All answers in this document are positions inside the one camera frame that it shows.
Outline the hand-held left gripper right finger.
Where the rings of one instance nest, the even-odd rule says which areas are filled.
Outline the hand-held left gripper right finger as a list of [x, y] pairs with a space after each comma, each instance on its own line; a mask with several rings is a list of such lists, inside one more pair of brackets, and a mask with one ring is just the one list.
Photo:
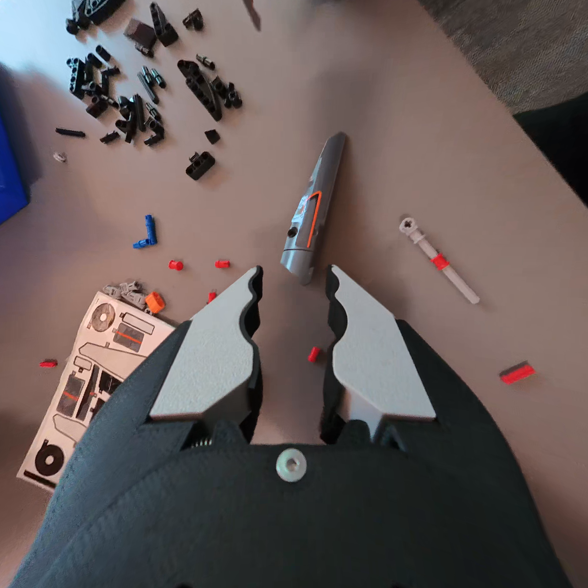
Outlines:
[[336, 265], [326, 271], [326, 353], [320, 438], [336, 443], [362, 421], [374, 440], [392, 420], [433, 422], [437, 415], [394, 314]]

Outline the person's lap in dark trousers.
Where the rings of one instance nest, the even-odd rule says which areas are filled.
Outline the person's lap in dark trousers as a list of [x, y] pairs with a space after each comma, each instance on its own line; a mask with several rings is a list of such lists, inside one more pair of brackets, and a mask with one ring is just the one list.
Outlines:
[[587, 205], [587, 93], [514, 119]]

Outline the blue plastic bin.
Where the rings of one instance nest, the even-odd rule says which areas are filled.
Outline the blue plastic bin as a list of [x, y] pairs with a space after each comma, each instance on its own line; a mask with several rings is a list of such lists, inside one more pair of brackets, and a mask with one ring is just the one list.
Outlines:
[[14, 217], [28, 205], [17, 160], [1, 119], [1, 224]]

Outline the dark grey panel orange stripe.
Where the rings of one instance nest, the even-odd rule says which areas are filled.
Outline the dark grey panel orange stripe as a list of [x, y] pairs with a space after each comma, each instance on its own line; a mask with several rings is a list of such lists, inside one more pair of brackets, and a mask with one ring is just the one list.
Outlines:
[[281, 265], [302, 286], [312, 280], [346, 139], [338, 132], [325, 142], [286, 234]]

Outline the grey axle with red bush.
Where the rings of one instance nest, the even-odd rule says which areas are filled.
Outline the grey axle with red bush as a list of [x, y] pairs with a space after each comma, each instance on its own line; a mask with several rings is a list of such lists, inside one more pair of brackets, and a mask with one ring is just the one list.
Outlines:
[[416, 224], [414, 218], [404, 218], [401, 221], [399, 230], [424, 253], [430, 263], [436, 268], [436, 270], [444, 274], [449, 282], [453, 284], [453, 286], [465, 297], [466, 300], [468, 300], [472, 305], [477, 305], [480, 302], [479, 296], [462, 279], [462, 277], [452, 267], [443, 253], [435, 249], [435, 247], [433, 247], [433, 245], [429, 242], [426, 235]]

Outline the light grey toy connector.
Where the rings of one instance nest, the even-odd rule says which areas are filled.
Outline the light grey toy connector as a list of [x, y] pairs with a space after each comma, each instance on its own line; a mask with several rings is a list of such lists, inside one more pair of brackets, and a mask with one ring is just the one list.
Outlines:
[[113, 299], [121, 300], [140, 311], [147, 308], [146, 295], [143, 293], [142, 285], [138, 281], [123, 282], [118, 285], [106, 285], [102, 292]]

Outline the printed sticker sheet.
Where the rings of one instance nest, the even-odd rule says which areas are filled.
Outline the printed sticker sheet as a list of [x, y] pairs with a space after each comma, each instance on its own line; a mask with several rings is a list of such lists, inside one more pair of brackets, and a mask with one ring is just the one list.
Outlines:
[[173, 330], [155, 315], [96, 293], [17, 478], [53, 492], [99, 410]]

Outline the blue angled toy connector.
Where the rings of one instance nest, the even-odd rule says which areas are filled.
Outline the blue angled toy connector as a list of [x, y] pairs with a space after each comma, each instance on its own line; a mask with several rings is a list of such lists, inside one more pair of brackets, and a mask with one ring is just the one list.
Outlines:
[[156, 224], [151, 214], [145, 215], [146, 237], [133, 243], [133, 249], [144, 249], [158, 244]]

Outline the pile of black toy pieces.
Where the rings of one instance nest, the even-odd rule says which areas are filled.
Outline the pile of black toy pieces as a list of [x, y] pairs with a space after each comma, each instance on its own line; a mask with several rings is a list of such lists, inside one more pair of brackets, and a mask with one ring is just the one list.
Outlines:
[[[124, 1], [71, 1], [71, 17], [65, 21], [65, 29], [72, 36], [88, 32], [92, 26], [103, 25], [122, 7]], [[153, 59], [158, 44], [169, 48], [179, 41], [179, 35], [156, 2], [149, 4], [152, 24], [137, 18], [131, 18], [123, 31], [123, 36], [132, 42], [136, 51], [144, 58]], [[182, 19], [188, 31], [202, 32], [203, 15], [200, 9], [189, 12]], [[83, 102], [85, 112], [94, 120], [112, 109], [118, 117], [114, 120], [115, 128], [99, 138], [103, 145], [111, 145], [118, 140], [127, 144], [141, 141], [147, 148], [153, 148], [166, 138], [166, 130], [161, 113], [158, 111], [159, 97], [157, 90], [166, 89], [167, 82], [154, 67], [142, 65], [136, 77], [146, 94], [146, 100], [140, 93], [131, 96], [115, 96], [117, 79], [122, 75], [113, 55], [103, 45], [97, 45], [83, 58], [69, 57], [66, 64], [70, 69], [68, 89], [72, 96]], [[239, 109], [243, 105], [240, 92], [234, 83], [220, 77], [216, 64], [207, 56], [196, 54], [195, 61], [180, 59], [177, 68], [189, 92], [199, 104], [219, 123], [223, 117], [223, 108]], [[189, 157], [186, 174], [193, 180], [199, 180], [215, 165], [215, 158], [208, 151], [195, 152]]]

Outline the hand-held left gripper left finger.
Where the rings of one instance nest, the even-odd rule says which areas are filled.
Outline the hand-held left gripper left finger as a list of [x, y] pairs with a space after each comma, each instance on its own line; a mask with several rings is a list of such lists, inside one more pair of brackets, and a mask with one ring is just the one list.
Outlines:
[[190, 420], [212, 432], [227, 420], [254, 436], [263, 397], [254, 335], [261, 318], [263, 268], [254, 266], [189, 321], [151, 408], [152, 420]]

